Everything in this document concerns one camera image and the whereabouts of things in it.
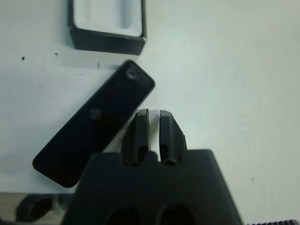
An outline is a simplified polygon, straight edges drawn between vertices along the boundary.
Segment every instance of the circular button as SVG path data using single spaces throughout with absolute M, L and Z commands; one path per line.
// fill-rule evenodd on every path
M 93 119 L 93 120 L 98 120 L 101 118 L 101 110 L 100 109 L 92 109 L 90 111 L 90 117 Z
M 130 80 L 134 80 L 137 77 L 136 71 L 132 68 L 126 71 L 126 76 Z

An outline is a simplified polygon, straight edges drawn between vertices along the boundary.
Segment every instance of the circular hole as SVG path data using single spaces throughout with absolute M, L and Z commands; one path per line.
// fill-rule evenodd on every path
M 93 119 L 93 120 L 98 120 L 101 118 L 101 115 L 102 115 L 102 112 L 100 109 L 92 109 L 90 111 L 90 117 Z
M 140 225 L 140 216 L 133 207 L 117 209 L 108 218 L 106 225 Z
M 134 80 L 137 77 L 137 74 L 136 71 L 134 71 L 133 69 L 129 69 L 126 71 L 126 76 L 128 79 Z
M 159 225 L 194 225 L 195 221 L 182 205 L 171 204 L 161 214 Z
M 46 215 L 52 208 L 52 199 L 42 199 L 36 202 L 30 210 L 30 216 L 37 220 Z

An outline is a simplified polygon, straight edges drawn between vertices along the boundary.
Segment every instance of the black plastic case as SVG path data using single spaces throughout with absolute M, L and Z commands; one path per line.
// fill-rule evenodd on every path
M 79 29 L 74 24 L 73 0 L 69 0 L 68 26 L 74 46 L 79 50 L 140 55 L 146 43 L 146 10 L 142 1 L 142 35 L 140 37 Z
M 94 152 L 102 152 L 155 86 L 127 60 L 33 160 L 33 167 L 70 188 Z

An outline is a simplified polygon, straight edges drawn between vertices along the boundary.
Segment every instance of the glossy black surface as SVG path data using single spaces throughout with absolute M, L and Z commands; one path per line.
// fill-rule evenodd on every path
M 155 83 L 126 61 L 34 158 L 33 167 L 64 187 L 72 187 L 93 152 L 103 151 Z

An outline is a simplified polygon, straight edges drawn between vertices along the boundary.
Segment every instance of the open box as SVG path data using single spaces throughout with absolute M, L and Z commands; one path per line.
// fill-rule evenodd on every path
M 145 0 L 69 0 L 68 26 L 79 50 L 140 55 Z

